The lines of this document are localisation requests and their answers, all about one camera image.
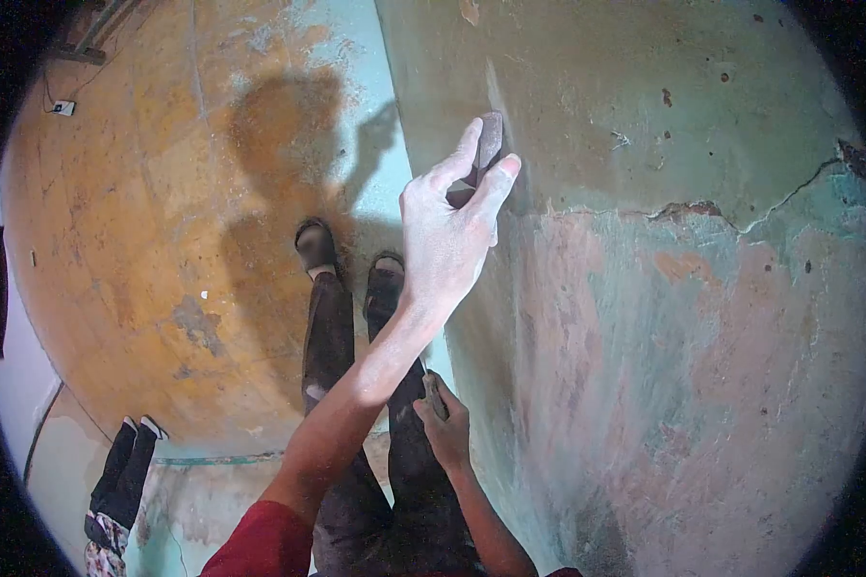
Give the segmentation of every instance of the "red sleeve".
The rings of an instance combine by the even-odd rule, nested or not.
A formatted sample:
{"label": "red sleeve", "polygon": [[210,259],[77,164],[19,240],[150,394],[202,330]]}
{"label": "red sleeve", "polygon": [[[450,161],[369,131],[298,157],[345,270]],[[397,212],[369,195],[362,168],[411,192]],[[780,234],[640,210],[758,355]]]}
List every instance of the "red sleeve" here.
{"label": "red sleeve", "polygon": [[255,502],[199,577],[307,575],[311,528],[277,502]]}
{"label": "red sleeve", "polygon": [[577,569],[565,567],[557,571],[552,571],[548,577],[584,577],[584,575],[582,575],[581,571],[578,571]]}

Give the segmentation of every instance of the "forearm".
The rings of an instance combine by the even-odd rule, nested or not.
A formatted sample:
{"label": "forearm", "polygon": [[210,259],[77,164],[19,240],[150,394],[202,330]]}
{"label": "forearm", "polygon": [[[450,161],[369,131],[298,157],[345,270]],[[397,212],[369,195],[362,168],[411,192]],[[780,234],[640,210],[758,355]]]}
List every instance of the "forearm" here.
{"label": "forearm", "polygon": [[289,440],[276,479],[260,497],[281,502],[312,524],[324,493],[357,455],[366,435],[411,364],[441,326],[410,304],[399,306]]}
{"label": "forearm", "polygon": [[533,561],[491,507],[471,465],[447,474],[487,574],[499,577],[536,575]]}

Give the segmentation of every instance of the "power cord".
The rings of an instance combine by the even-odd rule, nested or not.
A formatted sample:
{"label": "power cord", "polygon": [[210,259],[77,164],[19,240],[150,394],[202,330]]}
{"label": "power cord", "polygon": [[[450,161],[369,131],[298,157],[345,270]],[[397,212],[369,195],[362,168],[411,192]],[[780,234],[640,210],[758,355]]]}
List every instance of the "power cord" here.
{"label": "power cord", "polygon": [[48,66],[47,63],[44,63],[41,67],[41,82],[42,82],[42,91],[41,91],[41,109],[46,114],[51,114],[54,110],[46,110],[45,109],[45,96],[48,96],[48,102],[51,104],[51,107],[54,108],[54,98],[51,98],[51,89],[48,88],[48,74],[45,72],[45,67]]}

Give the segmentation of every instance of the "black leggings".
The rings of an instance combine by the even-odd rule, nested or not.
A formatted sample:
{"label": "black leggings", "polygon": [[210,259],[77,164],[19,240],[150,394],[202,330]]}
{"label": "black leggings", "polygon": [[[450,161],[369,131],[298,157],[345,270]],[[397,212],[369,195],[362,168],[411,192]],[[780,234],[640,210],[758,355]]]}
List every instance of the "black leggings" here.
{"label": "black leggings", "polygon": [[89,509],[107,514],[117,524],[131,530],[139,514],[141,492],[148,476],[157,435],[149,427],[135,430],[125,423],[109,449],[102,477],[90,493]]}
{"label": "black leggings", "polygon": [[[369,339],[393,315],[370,307]],[[310,412],[354,363],[353,295],[329,272],[311,290],[302,395]],[[478,562],[455,491],[433,455],[412,403],[424,396],[417,360],[388,401],[394,509],[365,452],[334,484],[318,510],[315,566],[322,575],[381,575],[473,570]]]}

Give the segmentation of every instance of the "white sneaker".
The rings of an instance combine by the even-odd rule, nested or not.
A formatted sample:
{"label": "white sneaker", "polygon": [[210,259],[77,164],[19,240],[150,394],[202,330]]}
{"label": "white sneaker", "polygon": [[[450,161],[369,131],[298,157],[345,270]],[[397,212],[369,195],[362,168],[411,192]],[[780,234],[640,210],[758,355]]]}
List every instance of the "white sneaker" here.
{"label": "white sneaker", "polygon": [[154,422],[154,419],[150,418],[147,415],[141,417],[141,424],[154,431],[154,434],[157,435],[159,440],[169,439],[170,436],[167,435],[167,431],[160,428],[157,423]]}

